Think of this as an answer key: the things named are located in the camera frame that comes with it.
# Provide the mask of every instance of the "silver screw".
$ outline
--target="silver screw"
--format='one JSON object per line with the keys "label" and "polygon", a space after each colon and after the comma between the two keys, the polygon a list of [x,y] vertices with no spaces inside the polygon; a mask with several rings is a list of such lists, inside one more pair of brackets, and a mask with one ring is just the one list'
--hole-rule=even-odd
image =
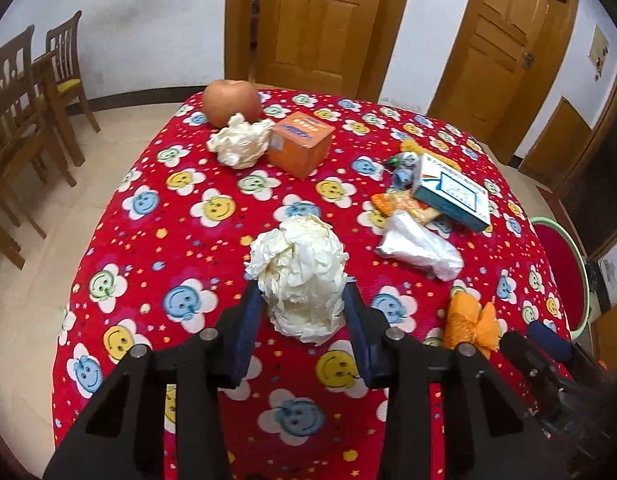
{"label": "silver screw", "polygon": [[477,348],[470,343],[460,343],[457,345],[457,350],[466,357],[472,357],[477,353]]}
{"label": "silver screw", "polygon": [[393,341],[399,341],[403,337],[403,330],[396,326],[392,326],[386,329],[386,337]]}
{"label": "silver screw", "polygon": [[135,358],[140,358],[146,355],[148,352],[148,347],[143,344],[134,345],[130,348],[130,356]]}
{"label": "silver screw", "polygon": [[205,328],[200,332],[200,337],[204,341],[213,341],[213,339],[216,338],[218,335],[220,335],[220,332],[218,332],[218,330],[213,327]]}

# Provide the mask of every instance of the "chair backrest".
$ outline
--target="chair backrest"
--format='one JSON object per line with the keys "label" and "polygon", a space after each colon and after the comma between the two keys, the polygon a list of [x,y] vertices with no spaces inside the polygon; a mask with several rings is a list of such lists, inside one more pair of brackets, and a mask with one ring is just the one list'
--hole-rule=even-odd
{"label": "chair backrest", "polygon": [[59,83],[68,79],[80,79],[77,61],[77,22],[82,16],[78,10],[75,15],[59,27],[46,33],[46,52],[55,51],[55,76]]}
{"label": "chair backrest", "polygon": [[31,25],[0,47],[0,153],[8,152],[28,128],[43,121],[31,70]]}
{"label": "chair backrest", "polygon": [[584,260],[571,236],[557,222],[550,218],[536,217],[531,218],[530,223],[548,258],[562,300],[561,306],[568,319],[571,339],[576,339],[583,332],[591,314]]}

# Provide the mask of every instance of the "green rim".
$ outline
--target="green rim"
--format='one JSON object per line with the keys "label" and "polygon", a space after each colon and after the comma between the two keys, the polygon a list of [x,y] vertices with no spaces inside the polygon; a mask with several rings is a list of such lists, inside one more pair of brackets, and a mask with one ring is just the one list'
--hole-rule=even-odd
{"label": "green rim", "polygon": [[588,319],[591,315],[591,291],[588,286],[588,275],[586,274],[584,259],[581,257],[581,253],[579,252],[577,245],[575,244],[571,236],[568,234],[566,229],[564,229],[557,222],[555,222],[555,220],[551,220],[550,218],[546,218],[544,216],[536,216],[530,219],[530,223],[533,225],[545,225],[555,229],[555,231],[562,235],[562,238],[568,242],[571,250],[573,251],[573,254],[575,255],[575,258],[577,259],[579,272],[581,273],[581,277],[584,282],[584,315],[581,318],[581,323],[579,324],[579,326],[575,330],[571,330],[571,339],[577,339],[586,328],[586,323],[588,322]]}

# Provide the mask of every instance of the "tiled floor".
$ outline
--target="tiled floor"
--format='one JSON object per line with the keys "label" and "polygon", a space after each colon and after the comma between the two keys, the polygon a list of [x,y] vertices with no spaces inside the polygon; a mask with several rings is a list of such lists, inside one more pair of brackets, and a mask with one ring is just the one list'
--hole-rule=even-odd
{"label": "tiled floor", "polygon": [[[51,370],[69,288],[109,198],[176,104],[96,113],[102,130],[73,118],[86,162],[72,168],[77,186],[55,178],[48,186],[31,172],[15,189],[46,229],[42,240],[26,223],[13,230],[26,257],[19,271],[0,255],[0,433],[24,466],[41,476],[54,445]],[[536,182],[500,167],[529,216],[552,213]],[[4,226],[9,222],[0,218]]]}

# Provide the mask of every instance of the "white and teal box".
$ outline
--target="white and teal box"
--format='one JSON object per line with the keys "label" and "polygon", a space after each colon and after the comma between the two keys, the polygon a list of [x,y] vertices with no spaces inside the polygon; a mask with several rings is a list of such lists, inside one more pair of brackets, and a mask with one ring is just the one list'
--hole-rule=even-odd
{"label": "white and teal box", "polygon": [[428,153],[415,168],[413,196],[473,231],[483,231],[491,223],[488,192]]}

